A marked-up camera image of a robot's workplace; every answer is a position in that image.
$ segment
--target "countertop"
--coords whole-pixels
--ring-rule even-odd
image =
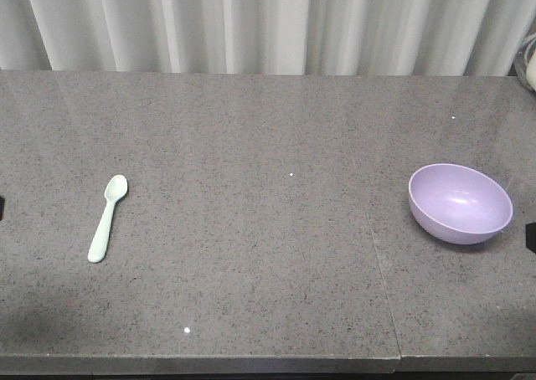
[[[2,71],[0,118],[0,374],[536,371],[515,78]],[[507,189],[504,233],[419,227],[434,162]]]

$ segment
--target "spoon bowl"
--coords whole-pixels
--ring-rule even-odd
[[[128,183],[126,178],[122,175],[115,175],[106,185],[104,197],[108,202],[117,203],[126,195],[127,190]]]

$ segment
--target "white curtain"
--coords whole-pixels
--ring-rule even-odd
[[[504,75],[536,0],[0,0],[0,68]]]

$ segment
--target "plastic spoon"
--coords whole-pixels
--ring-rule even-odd
[[[108,238],[110,237],[111,219],[114,215],[114,207],[116,203],[126,195],[128,185],[126,178],[122,175],[115,175],[106,186],[104,197],[106,199],[106,207],[99,226],[95,231],[95,236],[91,242],[90,252],[87,254],[87,259],[91,263],[98,263],[104,259],[106,248],[108,247]]]

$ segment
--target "bowl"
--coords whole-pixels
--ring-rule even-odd
[[[495,181],[456,164],[422,167],[410,179],[410,209],[420,226],[451,244],[478,244],[505,229],[510,197]]]

